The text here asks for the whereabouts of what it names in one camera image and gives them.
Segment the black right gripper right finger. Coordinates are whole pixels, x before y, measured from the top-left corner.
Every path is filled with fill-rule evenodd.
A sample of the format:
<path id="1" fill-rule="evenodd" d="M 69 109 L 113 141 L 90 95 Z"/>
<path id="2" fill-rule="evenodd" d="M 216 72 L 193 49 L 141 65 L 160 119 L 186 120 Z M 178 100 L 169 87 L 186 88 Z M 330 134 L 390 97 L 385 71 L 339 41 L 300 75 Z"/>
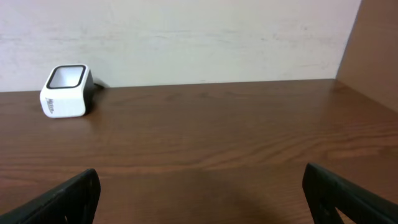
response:
<path id="1" fill-rule="evenodd" d="M 315 224 L 343 223 L 338 212 L 355 223 L 397 223 L 397 204 L 317 164 L 306 165 L 302 188 Z"/>

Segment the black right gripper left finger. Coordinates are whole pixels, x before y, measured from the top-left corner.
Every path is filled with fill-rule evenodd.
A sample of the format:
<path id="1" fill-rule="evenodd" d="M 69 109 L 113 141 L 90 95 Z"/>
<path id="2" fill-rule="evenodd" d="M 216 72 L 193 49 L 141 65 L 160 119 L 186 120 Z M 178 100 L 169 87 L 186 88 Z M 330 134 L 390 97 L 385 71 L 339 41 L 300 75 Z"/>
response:
<path id="1" fill-rule="evenodd" d="M 100 193 L 98 174 L 94 169 L 88 169 L 1 215 L 1 224 L 92 224 Z"/>

